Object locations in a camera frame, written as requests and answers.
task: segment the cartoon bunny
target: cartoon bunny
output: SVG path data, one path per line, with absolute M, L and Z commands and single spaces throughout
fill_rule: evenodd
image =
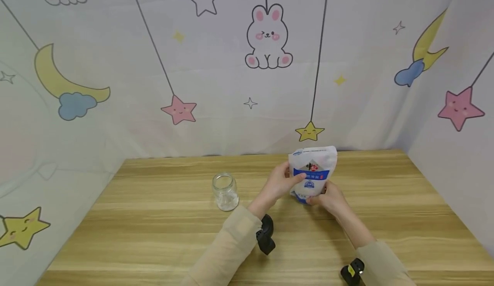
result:
M 293 56 L 283 50 L 287 39 L 281 5 L 273 4 L 267 12 L 264 6 L 254 7 L 252 23 L 247 29 L 247 41 L 254 51 L 246 56 L 247 66 L 275 69 L 292 64 Z

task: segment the small sparkle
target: small sparkle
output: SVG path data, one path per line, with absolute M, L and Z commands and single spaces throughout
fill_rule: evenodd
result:
M 5 72 L 1 72 L 1 78 L 0 78 L 0 81 L 7 81 L 7 82 L 10 82 L 10 84 L 14 84 L 14 82 L 12 81 L 12 78 L 14 78 L 15 75 L 7 75 Z
M 395 30 L 395 35 L 398 34 L 398 32 L 400 32 L 401 29 L 404 29 L 406 27 L 402 26 L 402 21 L 400 20 L 400 23 L 398 24 L 398 26 L 396 26 L 396 28 L 393 28 L 393 30 Z
M 182 40 L 185 38 L 185 36 L 183 36 L 180 32 L 175 31 L 175 35 L 173 35 L 173 38 L 178 40 L 179 43 L 182 44 Z
M 248 102 L 247 103 L 244 103 L 244 105 L 247 105 L 248 107 L 250 107 L 252 109 L 252 106 L 257 105 L 257 103 L 254 103 L 252 101 L 252 99 L 249 97 L 248 98 Z
M 338 79 L 336 79 L 334 82 L 340 86 L 342 83 L 344 83 L 346 81 L 345 78 L 343 78 L 343 75 L 341 75 Z

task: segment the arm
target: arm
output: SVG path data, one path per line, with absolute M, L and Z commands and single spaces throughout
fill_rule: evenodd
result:
M 406 268 L 386 243 L 377 241 L 358 218 L 337 185 L 326 182 L 326 192 L 307 200 L 310 205 L 322 205 L 334 215 L 348 236 L 357 257 L 365 264 L 361 278 L 367 286 L 413 286 Z
M 286 178 L 287 169 L 288 162 L 276 166 L 247 209 L 239 206 L 232 212 L 213 243 L 182 280 L 182 286 L 228 285 L 256 246 L 256 232 L 261 229 L 264 214 L 277 199 L 305 178 L 305 175 Z

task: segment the beige sleeve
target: beige sleeve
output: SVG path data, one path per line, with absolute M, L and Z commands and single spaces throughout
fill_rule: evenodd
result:
M 384 242 L 357 248 L 357 257 L 365 265 L 361 278 L 366 286 L 415 285 L 401 261 Z
M 261 225 L 261 221 L 250 211 L 238 206 L 180 285 L 228 285 L 240 264 L 256 246 L 256 232 Z

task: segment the yellow tag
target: yellow tag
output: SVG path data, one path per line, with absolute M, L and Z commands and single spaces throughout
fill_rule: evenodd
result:
M 355 270 L 354 270 L 354 269 L 352 268 L 352 266 L 350 266 L 350 265 L 348 266 L 348 272 L 350 273 L 350 275 L 351 275 L 352 277 L 354 277 L 354 276 L 355 276 Z

